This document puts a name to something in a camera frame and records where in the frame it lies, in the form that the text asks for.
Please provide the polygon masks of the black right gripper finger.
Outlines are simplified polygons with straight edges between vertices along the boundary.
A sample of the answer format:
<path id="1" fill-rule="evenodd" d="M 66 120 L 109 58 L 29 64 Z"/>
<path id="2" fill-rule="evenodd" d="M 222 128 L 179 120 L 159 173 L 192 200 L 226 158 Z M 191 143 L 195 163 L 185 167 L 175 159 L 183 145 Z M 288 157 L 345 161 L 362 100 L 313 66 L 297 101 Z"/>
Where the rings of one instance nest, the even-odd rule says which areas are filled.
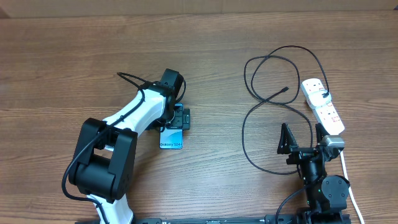
<path id="1" fill-rule="evenodd" d="M 325 145 L 326 143 L 324 138 L 329 136 L 328 131 L 324 128 L 324 126 L 321 123 L 317 123 L 315 125 L 315 129 L 316 129 L 317 144 Z"/>
<path id="2" fill-rule="evenodd" d="M 278 154 L 291 154 L 299 148 L 287 123 L 282 123 L 280 140 L 277 148 Z"/>

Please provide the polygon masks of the blue Galaxy smartphone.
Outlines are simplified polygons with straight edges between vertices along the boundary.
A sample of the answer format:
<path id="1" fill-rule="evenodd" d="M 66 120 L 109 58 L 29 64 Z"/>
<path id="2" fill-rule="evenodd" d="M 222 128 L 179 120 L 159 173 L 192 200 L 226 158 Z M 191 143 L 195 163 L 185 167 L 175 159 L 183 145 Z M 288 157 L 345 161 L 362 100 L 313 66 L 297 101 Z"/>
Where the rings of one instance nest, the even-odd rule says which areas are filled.
<path id="1" fill-rule="evenodd" d="M 166 129 L 160 133 L 161 149 L 181 149 L 183 147 L 183 130 Z"/>

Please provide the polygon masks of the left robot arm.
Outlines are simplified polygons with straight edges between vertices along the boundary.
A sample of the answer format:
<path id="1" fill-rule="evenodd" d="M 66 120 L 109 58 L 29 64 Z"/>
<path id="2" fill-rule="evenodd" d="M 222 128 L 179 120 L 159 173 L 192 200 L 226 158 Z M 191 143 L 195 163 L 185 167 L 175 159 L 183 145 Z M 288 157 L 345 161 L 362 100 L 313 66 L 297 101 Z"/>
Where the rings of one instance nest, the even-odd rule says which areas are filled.
<path id="1" fill-rule="evenodd" d="M 91 202 L 96 223 L 135 223 L 127 202 L 138 137 L 159 131 L 161 149 L 181 149 L 190 129 L 190 110 L 180 102 L 184 77 L 166 69 L 159 81 L 143 80 L 137 95 L 112 116 L 88 118 L 81 127 L 71 163 L 62 178 L 62 191 L 72 200 Z"/>

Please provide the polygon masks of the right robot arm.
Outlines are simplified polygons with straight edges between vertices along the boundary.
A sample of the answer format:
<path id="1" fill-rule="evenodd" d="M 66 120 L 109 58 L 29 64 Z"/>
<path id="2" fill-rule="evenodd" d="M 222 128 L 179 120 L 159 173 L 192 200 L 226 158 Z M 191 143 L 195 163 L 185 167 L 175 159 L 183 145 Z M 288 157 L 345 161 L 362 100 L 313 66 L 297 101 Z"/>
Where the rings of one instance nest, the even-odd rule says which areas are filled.
<path id="1" fill-rule="evenodd" d="M 289 195 L 279 206 L 274 222 L 278 223 L 350 223 L 347 208 L 350 182 L 341 175 L 328 175 L 325 163 L 337 158 L 345 148 L 340 135 L 332 135 L 322 124 L 316 124 L 317 145 L 299 147 L 288 124 L 281 127 L 278 154 L 286 154 L 286 164 L 295 165 L 303 180 L 303 188 Z M 282 207 L 300 193 L 306 193 L 307 207 L 294 215 L 280 217 Z"/>

